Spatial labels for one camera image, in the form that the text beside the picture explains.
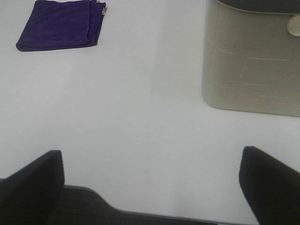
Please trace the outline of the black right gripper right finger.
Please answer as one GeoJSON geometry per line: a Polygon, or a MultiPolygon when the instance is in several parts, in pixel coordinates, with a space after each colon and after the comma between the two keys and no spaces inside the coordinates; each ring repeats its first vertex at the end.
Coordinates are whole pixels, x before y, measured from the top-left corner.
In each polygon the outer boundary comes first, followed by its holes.
{"type": "Polygon", "coordinates": [[[300,174],[254,146],[243,149],[239,183],[261,225],[300,223],[300,174]]]}

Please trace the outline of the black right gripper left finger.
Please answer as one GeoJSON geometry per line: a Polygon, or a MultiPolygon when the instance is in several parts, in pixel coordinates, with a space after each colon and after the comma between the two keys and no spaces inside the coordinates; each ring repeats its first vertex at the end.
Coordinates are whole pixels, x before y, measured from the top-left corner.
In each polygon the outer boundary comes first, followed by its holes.
{"type": "Polygon", "coordinates": [[[50,150],[0,182],[0,223],[45,225],[64,184],[62,153],[50,150]]]}

